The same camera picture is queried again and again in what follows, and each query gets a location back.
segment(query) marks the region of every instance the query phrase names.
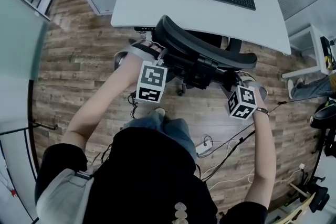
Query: leg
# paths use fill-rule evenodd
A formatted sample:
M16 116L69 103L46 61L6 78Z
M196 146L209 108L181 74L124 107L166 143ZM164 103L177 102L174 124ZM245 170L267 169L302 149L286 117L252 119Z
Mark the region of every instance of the leg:
M331 89L329 77L313 81L309 84L299 83L291 90L293 99L313 98L318 96L331 96L335 93Z
M184 119L168 121L163 125L163 132L183 146L196 162L196 148L193 141L190 139L189 128Z
M144 127L163 132L163 116L154 110L146 117L132 120L124 125L124 129L128 127Z

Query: floor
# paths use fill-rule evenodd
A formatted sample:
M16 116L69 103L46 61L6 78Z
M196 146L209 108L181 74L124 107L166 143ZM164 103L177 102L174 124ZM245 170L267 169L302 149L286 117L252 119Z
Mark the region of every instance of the floor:
M45 149L58 143L74 113L104 83L113 72L113 55L128 44L129 38L140 35L131 28L116 29L110 25L111 16L96 16L86 0L54 0L49 17L52 20L45 42L39 79L34 84L33 117L43 124L58 124L56 131L35 129L35 145L39 160ZM278 101L288 100L286 85L281 74L308 66L298 55L262 48L247 42L243 52L254 52L258 56L256 69L250 73L268 90L267 106L273 109ZM220 88L211 84L206 90L191 89L183 97L176 95L178 81L167 86L160 106L171 118L184 118L195 145L204 135L214 141L226 141L251 121L234 120L227 114L227 99ZM103 120L90 138L86 156L89 162L104 151L113 136L131 120L131 105L127 97L133 88L127 89L112 102ZM270 115L272 132L277 151L277 181L286 180L298 170L300 163L312 172L317 154L312 155L318 133L310 128L309 117L321 100L310 100L284 104ZM140 104L136 117L146 115L155 106ZM242 132L246 136L253 126ZM202 173L218 164L226 155L223 146L207 158L198 159ZM208 181L209 187L218 181L237 180L248 175L254 166L254 136L238 147L225 165ZM292 180L297 181L300 173ZM250 186L248 178L236 182L225 182L211 189L211 196L219 211L226 211L242 201ZM288 200L287 182L277 182L274 187L271 208Z

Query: wrist strap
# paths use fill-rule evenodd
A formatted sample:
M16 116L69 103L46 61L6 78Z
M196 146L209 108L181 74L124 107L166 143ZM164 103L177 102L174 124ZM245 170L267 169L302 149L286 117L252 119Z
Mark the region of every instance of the wrist strap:
M263 109L263 108L257 108L256 111L259 111L259 112L262 112L262 113L265 113L267 116L269 116L269 112L267 109Z

